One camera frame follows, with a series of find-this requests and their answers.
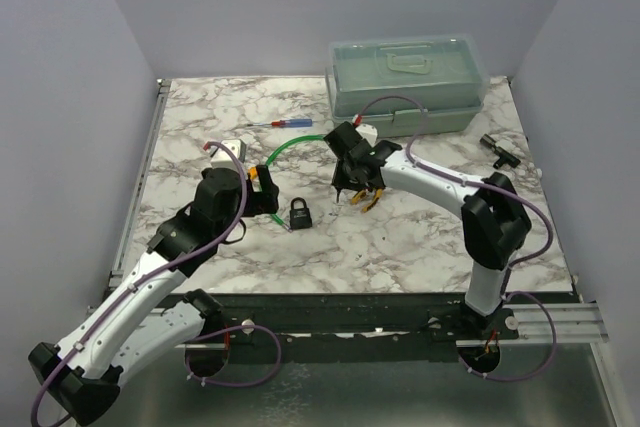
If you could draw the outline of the green cable lock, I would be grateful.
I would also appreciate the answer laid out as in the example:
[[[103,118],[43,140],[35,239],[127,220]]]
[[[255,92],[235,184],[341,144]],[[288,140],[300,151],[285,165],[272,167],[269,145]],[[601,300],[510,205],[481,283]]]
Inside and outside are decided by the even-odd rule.
[[[321,135],[304,135],[304,136],[300,136],[300,137],[296,137],[291,140],[288,140],[287,142],[285,142],[284,144],[282,144],[272,152],[272,154],[265,161],[264,165],[267,167],[270,167],[283,152],[287,151],[288,149],[296,145],[304,144],[304,143],[312,143],[312,142],[318,143],[318,142],[321,142],[322,140],[323,140],[323,137]],[[278,215],[278,213],[271,214],[270,217],[273,222],[275,222],[278,226],[283,228],[287,233],[292,232],[292,228],[289,226],[289,224],[285,220],[283,220]]]

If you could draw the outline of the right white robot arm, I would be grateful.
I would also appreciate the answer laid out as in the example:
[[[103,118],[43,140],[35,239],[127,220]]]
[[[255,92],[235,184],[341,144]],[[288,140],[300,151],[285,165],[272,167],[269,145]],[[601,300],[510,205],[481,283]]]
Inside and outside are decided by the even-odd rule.
[[[508,264],[531,230],[510,179],[499,173],[468,177],[413,157],[397,143],[371,144],[350,122],[335,127],[324,141],[337,159],[332,180],[336,191],[395,189],[460,219],[465,249],[473,260],[460,326],[474,339],[493,331]]]

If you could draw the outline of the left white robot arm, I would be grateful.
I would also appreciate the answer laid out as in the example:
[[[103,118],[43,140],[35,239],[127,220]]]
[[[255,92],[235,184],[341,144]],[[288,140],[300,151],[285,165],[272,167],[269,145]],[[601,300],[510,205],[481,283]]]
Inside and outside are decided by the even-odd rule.
[[[274,214],[279,188],[269,169],[241,174],[234,164],[203,171],[194,199],[160,225],[134,269],[75,330],[55,343],[40,342],[28,361],[40,389],[30,422],[39,423],[42,400],[50,396],[80,426],[102,417],[124,386],[150,363],[185,342],[223,343],[239,325],[228,323],[222,306],[202,289],[187,292],[163,314],[159,302],[211,259],[246,218]]]

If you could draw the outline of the black Kaijing padlock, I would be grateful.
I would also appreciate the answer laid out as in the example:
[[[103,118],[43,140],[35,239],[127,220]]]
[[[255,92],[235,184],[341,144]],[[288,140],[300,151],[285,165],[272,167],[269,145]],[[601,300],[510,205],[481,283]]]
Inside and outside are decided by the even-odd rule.
[[[307,202],[302,197],[291,200],[289,221],[292,231],[305,230],[313,227],[313,220]]]

